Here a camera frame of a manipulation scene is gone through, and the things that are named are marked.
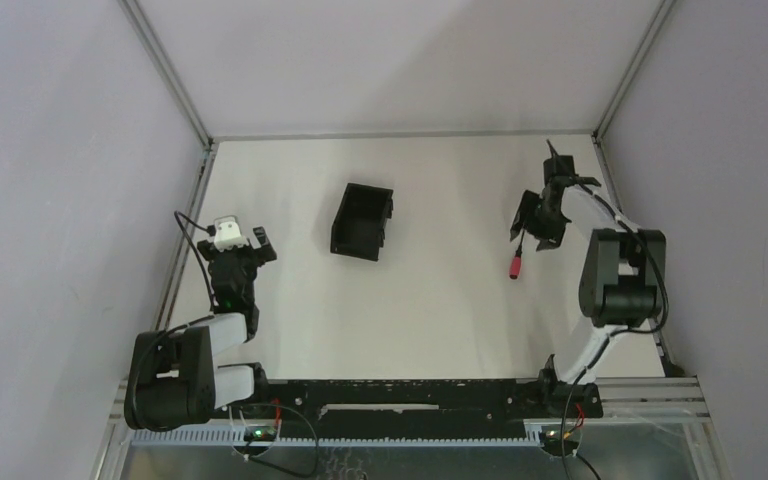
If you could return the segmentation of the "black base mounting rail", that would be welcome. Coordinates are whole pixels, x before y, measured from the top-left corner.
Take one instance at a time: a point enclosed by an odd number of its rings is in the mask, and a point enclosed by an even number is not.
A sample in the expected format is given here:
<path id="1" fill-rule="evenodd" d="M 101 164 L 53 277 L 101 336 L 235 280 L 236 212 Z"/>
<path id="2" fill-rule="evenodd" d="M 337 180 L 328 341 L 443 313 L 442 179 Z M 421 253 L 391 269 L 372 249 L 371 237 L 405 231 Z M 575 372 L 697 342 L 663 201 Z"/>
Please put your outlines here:
<path id="1" fill-rule="evenodd" d="M 272 380 L 265 401 L 286 407 L 290 434 L 379 438 L 513 436 L 530 421 L 604 415 L 597 385 L 537 379 Z"/>

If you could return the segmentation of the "black plastic storage bin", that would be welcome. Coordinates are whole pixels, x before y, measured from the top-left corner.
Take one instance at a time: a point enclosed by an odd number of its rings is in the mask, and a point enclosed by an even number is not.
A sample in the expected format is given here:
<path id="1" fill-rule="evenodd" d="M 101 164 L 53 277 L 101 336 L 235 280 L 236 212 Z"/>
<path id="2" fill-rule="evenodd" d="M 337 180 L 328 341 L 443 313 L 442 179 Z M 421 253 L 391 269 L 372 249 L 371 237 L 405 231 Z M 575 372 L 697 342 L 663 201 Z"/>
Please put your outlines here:
<path id="1" fill-rule="evenodd" d="M 330 252 L 377 262 L 393 213 L 392 189 L 348 183 L 331 226 Z"/>

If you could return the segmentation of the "electronics board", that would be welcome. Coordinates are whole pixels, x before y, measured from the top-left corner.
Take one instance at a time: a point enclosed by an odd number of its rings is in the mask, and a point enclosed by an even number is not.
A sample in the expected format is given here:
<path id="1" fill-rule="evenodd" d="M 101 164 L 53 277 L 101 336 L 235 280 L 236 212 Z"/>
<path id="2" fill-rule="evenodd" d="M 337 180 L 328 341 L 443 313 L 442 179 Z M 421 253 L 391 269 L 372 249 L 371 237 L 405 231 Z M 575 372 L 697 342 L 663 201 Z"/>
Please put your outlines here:
<path id="1" fill-rule="evenodd" d="M 539 435 L 540 450 L 551 458 L 575 456 L 579 442 L 573 440 L 571 433 L 560 430 L 542 430 Z"/>
<path id="2" fill-rule="evenodd" d="M 274 427 L 266 426 L 254 426 L 247 427 L 243 435 L 243 443 L 257 443 L 257 442 L 274 442 L 278 434 L 278 430 Z"/>

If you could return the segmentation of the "aluminium frame profile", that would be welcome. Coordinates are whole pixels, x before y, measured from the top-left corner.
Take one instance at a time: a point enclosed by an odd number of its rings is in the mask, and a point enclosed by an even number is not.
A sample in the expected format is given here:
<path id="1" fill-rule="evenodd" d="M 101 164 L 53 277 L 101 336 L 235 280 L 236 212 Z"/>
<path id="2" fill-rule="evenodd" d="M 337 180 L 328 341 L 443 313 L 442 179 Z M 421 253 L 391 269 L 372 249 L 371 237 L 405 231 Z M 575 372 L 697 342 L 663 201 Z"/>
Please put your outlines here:
<path id="1" fill-rule="evenodd" d="M 669 372 L 674 365 L 666 349 L 664 331 L 654 333 L 652 339 L 666 376 L 598 380 L 601 395 L 607 402 L 639 404 L 639 409 L 648 403 L 654 404 L 654 409 L 680 409 L 685 415 L 707 418 L 709 412 L 698 380 Z"/>

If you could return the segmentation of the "right electronics board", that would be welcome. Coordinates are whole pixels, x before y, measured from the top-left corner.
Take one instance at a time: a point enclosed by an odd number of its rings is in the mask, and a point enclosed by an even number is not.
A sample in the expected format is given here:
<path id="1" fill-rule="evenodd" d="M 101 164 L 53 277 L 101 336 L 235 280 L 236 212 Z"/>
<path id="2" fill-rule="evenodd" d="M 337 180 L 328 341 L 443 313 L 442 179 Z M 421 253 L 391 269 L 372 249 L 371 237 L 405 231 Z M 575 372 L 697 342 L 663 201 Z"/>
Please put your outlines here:
<path id="1" fill-rule="evenodd" d="M 571 433 L 560 430 L 542 430 L 539 435 L 540 450 L 551 458 L 575 456 L 579 442 L 573 440 Z"/>

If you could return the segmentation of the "left electronics board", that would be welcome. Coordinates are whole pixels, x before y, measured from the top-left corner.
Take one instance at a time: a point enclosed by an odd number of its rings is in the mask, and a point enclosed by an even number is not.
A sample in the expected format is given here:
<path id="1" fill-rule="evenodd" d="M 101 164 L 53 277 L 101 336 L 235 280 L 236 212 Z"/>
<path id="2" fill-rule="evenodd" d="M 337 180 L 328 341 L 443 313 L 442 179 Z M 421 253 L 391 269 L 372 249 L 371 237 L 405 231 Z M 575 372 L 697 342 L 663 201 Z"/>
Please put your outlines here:
<path id="1" fill-rule="evenodd" d="M 243 443 L 257 443 L 257 442 L 274 442 L 278 434 L 278 430 L 274 427 L 266 426 L 254 426 L 247 427 L 243 435 Z"/>

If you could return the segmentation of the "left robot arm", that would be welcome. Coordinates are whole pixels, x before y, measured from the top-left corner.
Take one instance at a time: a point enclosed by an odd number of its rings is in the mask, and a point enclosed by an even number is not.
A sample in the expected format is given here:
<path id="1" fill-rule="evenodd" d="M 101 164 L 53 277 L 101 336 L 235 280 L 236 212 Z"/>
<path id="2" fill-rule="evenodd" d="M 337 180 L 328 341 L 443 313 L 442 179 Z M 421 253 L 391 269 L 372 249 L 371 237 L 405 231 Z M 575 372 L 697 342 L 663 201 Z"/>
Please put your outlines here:
<path id="1" fill-rule="evenodd" d="M 204 424 L 230 404 L 250 417 L 270 409 L 273 392 L 260 363 L 224 365 L 216 359 L 258 331 L 254 281 L 277 253 L 263 227 L 253 234 L 257 247 L 234 219 L 218 220 L 197 245 L 215 301 L 212 312 L 136 337 L 123 407 L 131 429 L 163 432 Z"/>

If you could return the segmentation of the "red handled screwdriver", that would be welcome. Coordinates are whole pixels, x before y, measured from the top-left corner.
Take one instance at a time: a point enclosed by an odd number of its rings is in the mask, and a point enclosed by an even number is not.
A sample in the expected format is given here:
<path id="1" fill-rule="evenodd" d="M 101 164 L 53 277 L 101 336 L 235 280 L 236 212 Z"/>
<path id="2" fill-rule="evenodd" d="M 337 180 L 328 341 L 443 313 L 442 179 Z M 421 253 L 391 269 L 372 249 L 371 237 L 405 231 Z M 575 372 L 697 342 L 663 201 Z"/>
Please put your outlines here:
<path id="1" fill-rule="evenodd" d="M 521 230 L 518 235 L 517 246 L 508 270 L 508 275 L 511 280 L 517 280 L 521 275 L 524 238 L 525 230 Z"/>

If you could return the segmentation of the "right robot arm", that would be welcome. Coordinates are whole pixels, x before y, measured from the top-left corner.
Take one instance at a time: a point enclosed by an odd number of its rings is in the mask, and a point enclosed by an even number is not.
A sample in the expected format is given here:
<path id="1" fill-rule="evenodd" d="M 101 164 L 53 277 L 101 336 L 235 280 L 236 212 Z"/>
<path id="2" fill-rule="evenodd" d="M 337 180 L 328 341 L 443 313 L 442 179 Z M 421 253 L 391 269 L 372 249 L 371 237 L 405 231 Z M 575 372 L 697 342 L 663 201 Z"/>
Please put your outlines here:
<path id="1" fill-rule="evenodd" d="M 548 358 L 537 391 L 542 410 L 562 416 L 576 405 L 577 389 L 594 380 L 618 337 L 652 335 L 665 326 L 666 237 L 629 220 L 602 195 L 599 180 L 577 173 L 571 155 L 551 152 L 543 179 L 541 191 L 523 192 L 514 213 L 509 238 L 517 247 L 509 276 L 520 274 L 526 237 L 540 251 L 557 250 L 574 227 L 587 242 L 578 318 L 566 344 Z"/>

